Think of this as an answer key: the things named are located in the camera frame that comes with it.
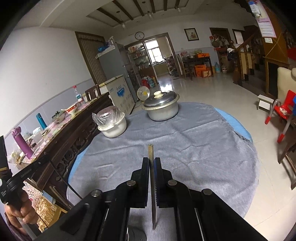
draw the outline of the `white bowl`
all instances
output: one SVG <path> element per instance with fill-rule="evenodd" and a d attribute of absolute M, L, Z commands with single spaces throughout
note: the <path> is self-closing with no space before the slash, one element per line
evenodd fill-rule
<path fill-rule="evenodd" d="M 73 115 L 77 111 L 77 107 L 78 107 L 78 102 L 74 103 L 73 105 L 71 105 L 67 109 L 65 109 L 65 110 L 62 109 L 62 110 L 65 111 L 67 114 Z"/>
<path fill-rule="evenodd" d="M 112 128 L 108 130 L 104 131 L 99 127 L 98 129 L 108 138 L 114 138 L 114 137 L 120 136 L 126 130 L 126 118 L 124 117 L 119 122 L 117 122 Z"/>

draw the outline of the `pot lid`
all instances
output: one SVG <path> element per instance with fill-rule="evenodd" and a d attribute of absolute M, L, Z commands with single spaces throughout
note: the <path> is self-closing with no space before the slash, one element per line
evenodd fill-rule
<path fill-rule="evenodd" d="M 145 107 L 158 107 L 173 101 L 177 97 L 173 91 L 161 92 L 156 91 L 144 102 Z"/>

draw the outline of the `gray tablecloth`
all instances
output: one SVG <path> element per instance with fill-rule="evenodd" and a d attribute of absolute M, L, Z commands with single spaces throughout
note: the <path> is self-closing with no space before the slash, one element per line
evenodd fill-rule
<path fill-rule="evenodd" d="M 83 156 L 71 179 L 82 197 L 129 180 L 132 171 L 141 168 L 152 143 L 154 157 L 160 157 L 162 167 L 170 170 L 174 179 L 194 190 L 212 189 L 245 216 L 258 184 L 257 153 L 212 106 L 179 103 L 178 114 L 162 122 L 152 121 L 145 111 L 126 119 L 128 127 L 122 135 L 109 139 L 100 133 Z M 70 202 L 79 202 L 71 190 L 67 192 Z M 150 198 L 145 209 L 131 209 L 129 223 L 143 229 L 147 240 L 176 240 L 173 209 L 157 208 L 157 227 L 152 231 Z"/>

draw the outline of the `blue container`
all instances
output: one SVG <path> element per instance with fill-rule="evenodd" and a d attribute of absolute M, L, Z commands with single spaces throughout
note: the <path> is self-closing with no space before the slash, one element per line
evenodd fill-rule
<path fill-rule="evenodd" d="M 41 114 L 38 113 L 38 114 L 36 115 L 36 118 L 37 118 L 37 120 L 39 121 L 39 124 L 41 125 L 42 129 L 45 130 L 45 128 L 47 127 L 47 125 L 45 124 L 45 122 L 44 122 L 44 120 L 43 120 Z"/>
<path fill-rule="evenodd" d="M 220 73 L 221 72 L 220 65 L 217 62 L 215 63 L 215 71 L 216 71 L 216 73 Z"/>

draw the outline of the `red chair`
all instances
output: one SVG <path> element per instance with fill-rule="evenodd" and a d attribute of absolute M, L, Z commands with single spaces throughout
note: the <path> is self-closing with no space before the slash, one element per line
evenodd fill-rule
<path fill-rule="evenodd" d="M 280 143 L 282 141 L 282 139 L 284 138 L 288 128 L 289 128 L 289 125 L 291 123 L 291 120 L 293 118 L 293 113 L 292 113 L 292 110 L 293 110 L 293 107 L 294 107 L 294 102 L 293 102 L 293 99 L 295 97 L 296 93 L 294 93 L 293 91 L 289 90 L 288 93 L 287 93 L 287 96 L 286 96 L 286 99 L 284 101 L 284 103 L 281 105 L 281 100 L 280 99 L 276 99 L 272 105 L 272 108 L 270 109 L 270 112 L 269 112 L 269 116 L 266 118 L 265 120 L 265 124 L 267 125 L 268 122 L 270 121 L 271 119 L 271 116 L 272 116 L 272 113 L 273 111 L 275 110 L 276 113 L 279 114 L 280 118 L 283 118 L 287 121 L 287 124 L 283 130 L 283 132 L 280 134 L 280 136 L 278 137 L 278 140 L 277 142 Z M 280 108 L 284 109 L 285 111 L 287 111 L 287 115 L 284 115 L 281 111 L 280 111 Z"/>

